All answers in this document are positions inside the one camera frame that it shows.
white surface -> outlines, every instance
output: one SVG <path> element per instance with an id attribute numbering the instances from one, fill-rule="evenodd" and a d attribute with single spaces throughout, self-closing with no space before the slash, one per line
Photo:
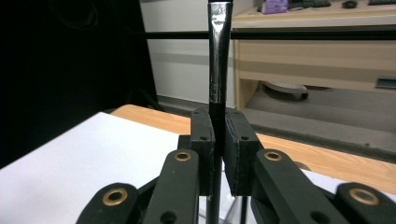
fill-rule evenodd
<path id="1" fill-rule="evenodd" d="M 157 177 L 177 139 L 99 113 L 0 170 L 0 223 L 76 223 L 99 189 Z"/>
<path id="2" fill-rule="evenodd" d="M 208 30 L 207 1 L 140 0 L 140 6 L 146 32 Z M 234 1 L 233 14 L 253 6 L 253 0 Z M 149 40 L 148 48 L 159 95 L 208 103 L 208 40 Z M 233 42 L 229 57 L 227 106 L 234 107 Z"/>

